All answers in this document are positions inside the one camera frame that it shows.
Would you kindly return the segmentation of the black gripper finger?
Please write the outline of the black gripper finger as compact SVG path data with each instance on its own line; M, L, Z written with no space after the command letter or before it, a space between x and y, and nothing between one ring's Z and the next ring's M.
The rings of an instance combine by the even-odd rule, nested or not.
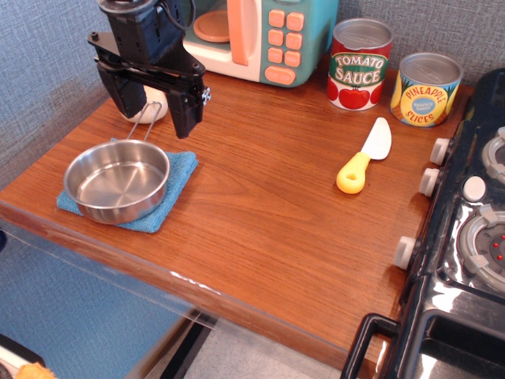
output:
M211 99L211 89L202 92L178 92L167 94L168 107L177 138L187 138L196 125L203 120L204 106Z
M126 77L127 70L111 70L101 63L97 69L105 89L124 116L133 118L144 108L147 102L144 86Z

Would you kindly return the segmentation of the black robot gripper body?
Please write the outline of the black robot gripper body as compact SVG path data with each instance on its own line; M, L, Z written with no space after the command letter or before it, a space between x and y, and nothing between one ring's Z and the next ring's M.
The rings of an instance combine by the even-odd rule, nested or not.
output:
M111 31L88 42L101 64L165 92L202 92L205 68L183 46L196 20L193 1L99 1Z

